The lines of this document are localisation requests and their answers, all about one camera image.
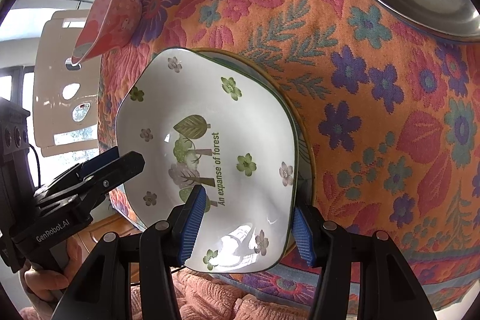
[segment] screw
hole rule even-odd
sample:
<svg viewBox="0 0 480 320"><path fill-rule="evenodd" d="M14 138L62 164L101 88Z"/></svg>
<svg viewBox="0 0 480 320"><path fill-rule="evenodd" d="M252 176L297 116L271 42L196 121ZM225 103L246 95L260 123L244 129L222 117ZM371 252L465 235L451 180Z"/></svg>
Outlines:
<svg viewBox="0 0 480 320"><path fill-rule="evenodd" d="M385 231L378 231L376 233L376 236L378 240L382 240L382 241L388 240L388 233Z"/></svg>
<svg viewBox="0 0 480 320"><path fill-rule="evenodd" d="M170 226L170 224L167 220L162 220L162 221L159 221L155 224L155 229L157 231L165 231L165 229L168 229L169 226Z"/></svg>
<svg viewBox="0 0 480 320"><path fill-rule="evenodd" d="M105 234L105 236L103 236L103 240L105 240L107 243L114 241L116 238L117 235L113 232L108 232L107 234Z"/></svg>
<svg viewBox="0 0 480 320"><path fill-rule="evenodd" d="M323 228L327 229L327 231L334 231L337 229L337 224L335 224L333 221L325 221L323 223Z"/></svg>

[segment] tablecloth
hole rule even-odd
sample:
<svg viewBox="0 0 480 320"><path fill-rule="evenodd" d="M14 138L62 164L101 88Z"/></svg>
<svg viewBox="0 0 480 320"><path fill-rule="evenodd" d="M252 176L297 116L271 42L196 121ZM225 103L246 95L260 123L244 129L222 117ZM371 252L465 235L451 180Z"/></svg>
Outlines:
<svg viewBox="0 0 480 320"><path fill-rule="evenodd" d="M116 145L122 99L171 46L254 61L294 102L315 152L315 206L350 232L387 231L435 309L480 276L480 46L443 43L374 0L141 0L131 43L103 56L98 137ZM114 206L140 224L121 190ZM310 305L318 271L292 251L223 278ZM355 313L359 268L352 268Z"/></svg>

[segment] chair backrest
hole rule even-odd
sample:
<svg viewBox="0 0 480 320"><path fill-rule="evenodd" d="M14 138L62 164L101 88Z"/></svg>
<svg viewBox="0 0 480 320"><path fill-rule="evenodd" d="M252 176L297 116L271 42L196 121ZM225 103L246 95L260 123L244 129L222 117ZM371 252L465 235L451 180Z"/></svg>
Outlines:
<svg viewBox="0 0 480 320"><path fill-rule="evenodd" d="M92 127L98 123L101 57L69 64L87 15L88 10L58 11L40 37L32 116L35 143L45 157L98 147Z"/></svg>

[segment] wooden cabinet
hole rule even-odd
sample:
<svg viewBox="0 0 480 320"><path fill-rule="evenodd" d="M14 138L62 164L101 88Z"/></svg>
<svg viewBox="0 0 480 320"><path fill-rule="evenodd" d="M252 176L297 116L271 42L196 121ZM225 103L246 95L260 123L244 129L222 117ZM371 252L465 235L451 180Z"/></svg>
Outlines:
<svg viewBox="0 0 480 320"><path fill-rule="evenodd" d="M95 244L97 244L97 242L107 232L115 232L119 236L128 236L140 233L140 231L135 228L130 221L120 214L115 214L95 224L91 224L87 228L74 235L82 247L83 259L88 256L90 251L93 250L93 247L95 247ZM131 264L131 282L138 281L138 263L133 263Z"/></svg>

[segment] pink bowl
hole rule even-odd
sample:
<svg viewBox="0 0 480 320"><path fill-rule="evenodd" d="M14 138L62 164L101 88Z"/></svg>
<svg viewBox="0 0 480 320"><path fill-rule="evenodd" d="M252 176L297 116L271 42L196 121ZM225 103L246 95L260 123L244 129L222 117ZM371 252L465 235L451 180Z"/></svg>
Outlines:
<svg viewBox="0 0 480 320"><path fill-rule="evenodd" d="M141 15L139 0L94 0L71 63L75 65L128 44Z"/></svg>

